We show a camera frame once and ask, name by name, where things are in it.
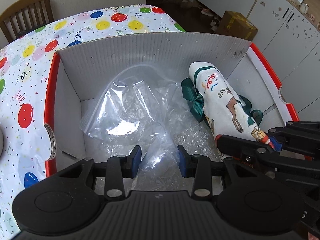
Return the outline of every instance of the brown cardboard box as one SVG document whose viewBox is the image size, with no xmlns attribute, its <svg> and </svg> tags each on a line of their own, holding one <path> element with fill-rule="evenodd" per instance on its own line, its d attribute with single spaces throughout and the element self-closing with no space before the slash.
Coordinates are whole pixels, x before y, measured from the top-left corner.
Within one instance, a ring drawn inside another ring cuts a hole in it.
<svg viewBox="0 0 320 240">
<path fill-rule="evenodd" d="M 241 13 L 225 11 L 216 34 L 252 41 L 258 29 Z"/>
</svg>

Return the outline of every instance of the cabinet handle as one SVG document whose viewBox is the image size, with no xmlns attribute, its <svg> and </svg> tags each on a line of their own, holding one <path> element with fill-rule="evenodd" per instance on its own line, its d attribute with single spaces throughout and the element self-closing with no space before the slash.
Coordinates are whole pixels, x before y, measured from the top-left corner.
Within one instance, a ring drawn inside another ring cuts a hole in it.
<svg viewBox="0 0 320 240">
<path fill-rule="evenodd" d="M 292 16 L 294 15 L 294 13 L 290 16 L 290 18 L 289 18 L 289 20 L 288 20 L 288 22 L 287 23 L 289 23 L 290 22 L 290 20 L 291 20 L 291 18 L 292 18 Z"/>
<path fill-rule="evenodd" d="M 282 16 L 282 18 L 285 17 L 285 15 L 287 14 L 288 11 L 289 11 L 289 8 L 285 11 L 285 14 Z"/>
</svg>

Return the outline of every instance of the cardboard box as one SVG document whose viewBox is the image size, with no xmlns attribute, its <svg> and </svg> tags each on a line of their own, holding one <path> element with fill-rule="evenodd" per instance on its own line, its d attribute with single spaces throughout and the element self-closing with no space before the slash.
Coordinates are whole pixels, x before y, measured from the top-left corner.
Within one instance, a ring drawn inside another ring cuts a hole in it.
<svg viewBox="0 0 320 240">
<path fill-rule="evenodd" d="M 216 34 L 252 41 L 258 29 L 241 13 L 225 11 Z"/>
<path fill-rule="evenodd" d="M 44 123 L 58 170 L 97 153 L 98 140 L 79 123 L 95 106 L 95 97 L 121 71 L 137 64 L 153 65 L 181 82 L 192 62 L 214 64 L 234 90 L 265 111 L 261 129 L 296 121 L 291 104 L 279 98 L 281 83 L 257 47 L 249 41 L 208 33 L 162 32 L 121 35 L 84 42 L 57 51 L 52 60 L 45 98 Z"/>
</svg>

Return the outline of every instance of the chair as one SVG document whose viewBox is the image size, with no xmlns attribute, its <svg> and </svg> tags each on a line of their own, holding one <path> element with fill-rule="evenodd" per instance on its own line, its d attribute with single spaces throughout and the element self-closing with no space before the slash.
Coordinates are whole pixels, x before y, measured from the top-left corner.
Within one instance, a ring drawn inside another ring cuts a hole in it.
<svg viewBox="0 0 320 240">
<path fill-rule="evenodd" d="M 46 17 L 44 15 L 43 5 L 41 3 L 42 1 L 44 2 L 44 8 L 46 11 L 48 21 L 46 20 Z M 21 24 L 20 15 L 22 15 L 24 26 L 22 26 Z M 12 36 L 12 31 L 10 33 L 6 25 L 6 22 L 8 25 L 11 25 L 14 36 Z M 7 8 L 0 15 L 0 28 L 3 31 L 4 36 L 7 38 L 9 43 L 13 42 L 20 36 L 23 36 L 51 22 L 54 22 L 54 20 L 50 0 L 19 0 L 15 2 L 13 5 L 11 5 L 9 8 Z"/>
</svg>

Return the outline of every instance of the tablecloth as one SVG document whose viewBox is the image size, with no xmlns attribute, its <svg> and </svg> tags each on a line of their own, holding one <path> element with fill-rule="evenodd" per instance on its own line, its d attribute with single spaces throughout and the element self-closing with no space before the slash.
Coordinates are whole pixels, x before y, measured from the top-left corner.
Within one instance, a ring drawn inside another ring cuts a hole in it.
<svg viewBox="0 0 320 240">
<path fill-rule="evenodd" d="M 46 178 L 51 144 L 44 128 L 44 102 L 53 54 L 104 37 L 184 31 L 161 8 L 130 5 L 81 13 L 45 25 L 0 50 L 0 239 L 19 232 L 12 201 Z"/>
</svg>

